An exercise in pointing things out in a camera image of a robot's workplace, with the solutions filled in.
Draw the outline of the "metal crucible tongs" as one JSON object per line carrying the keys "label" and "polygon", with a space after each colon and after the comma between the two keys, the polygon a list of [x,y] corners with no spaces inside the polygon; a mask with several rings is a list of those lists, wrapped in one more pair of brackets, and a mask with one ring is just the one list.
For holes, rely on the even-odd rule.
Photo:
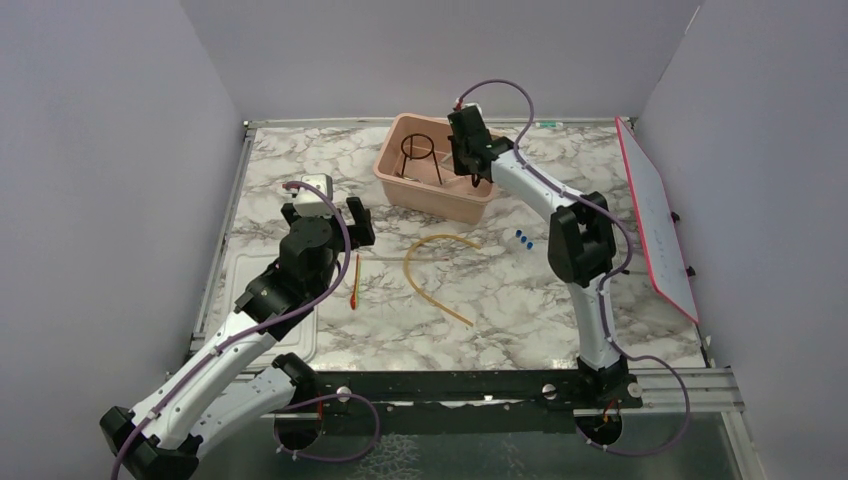
{"label": "metal crucible tongs", "polygon": [[469,170],[462,160],[456,160],[452,153],[445,155],[439,161],[439,168],[456,177],[469,175]]}

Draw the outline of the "black wire tripod stand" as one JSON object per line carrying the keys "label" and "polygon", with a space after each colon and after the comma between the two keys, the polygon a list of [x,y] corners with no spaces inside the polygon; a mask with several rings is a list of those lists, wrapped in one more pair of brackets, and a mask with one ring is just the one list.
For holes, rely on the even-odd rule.
{"label": "black wire tripod stand", "polygon": [[[426,152],[416,152],[415,140],[423,139],[429,144],[429,148]],[[441,169],[439,168],[439,161],[436,157],[435,151],[435,141],[424,133],[411,133],[406,135],[400,142],[400,152],[402,154],[402,163],[400,167],[400,171],[396,172],[396,174],[406,175],[407,165],[414,160],[422,160],[430,158],[435,167],[436,178],[438,180],[439,185],[443,185],[443,177],[441,174]]]}

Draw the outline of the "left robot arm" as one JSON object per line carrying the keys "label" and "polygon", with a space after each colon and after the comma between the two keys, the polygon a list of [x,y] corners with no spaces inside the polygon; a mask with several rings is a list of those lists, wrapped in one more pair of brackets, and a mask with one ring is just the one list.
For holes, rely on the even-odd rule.
{"label": "left robot arm", "polygon": [[294,353],[278,356],[251,381],[236,377],[283,340],[340,285],[353,250],[371,246],[371,212],[346,200],[353,224],[332,204],[287,203],[290,230],[279,254],[251,280],[234,309],[204,345],[164,385],[131,408],[115,406],[100,420],[115,462],[136,479],[188,479],[200,461],[248,423],[277,409],[320,417],[316,373]]}

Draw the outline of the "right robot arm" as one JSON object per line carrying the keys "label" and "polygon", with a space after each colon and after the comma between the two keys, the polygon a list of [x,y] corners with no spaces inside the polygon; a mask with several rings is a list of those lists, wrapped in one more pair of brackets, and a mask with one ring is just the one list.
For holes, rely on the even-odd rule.
{"label": "right robot arm", "polygon": [[495,137],[476,106],[448,115],[454,172],[474,184],[486,180],[521,199],[549,225],[547,260],[566,283],[576,315],[579,398],[600,407],[626,381],[627,360],[616,349],[612,304],[604,279],[613,270],[617,245],[603,195],[568,189],[531,162],[518,144]]}

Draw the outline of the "pink plastic bin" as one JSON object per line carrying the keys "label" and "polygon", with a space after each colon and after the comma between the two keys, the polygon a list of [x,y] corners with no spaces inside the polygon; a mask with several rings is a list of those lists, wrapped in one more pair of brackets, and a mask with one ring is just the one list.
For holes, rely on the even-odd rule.
{"label": "pink plastic bin", "polygon": [[[492,184],[483,181],[475,187],[470,177],[456,177],[441,170],[444,184],[439,185],[430,158],[411,161],[406,169],[407,176],[421,178],[426,184],[395,176],[402,163],[400,142],[406,135],[416,132],[429,135],[435,141],[438,161],[451,153],[448,139],[451,128],[447,120],[412,113],[396,116],[373,165],[373,173],[389,203],[469,225],[479,223],[497,193]],[[426,152],[429,144],[423,139],[416,139],[415,147],[417,153]]]}

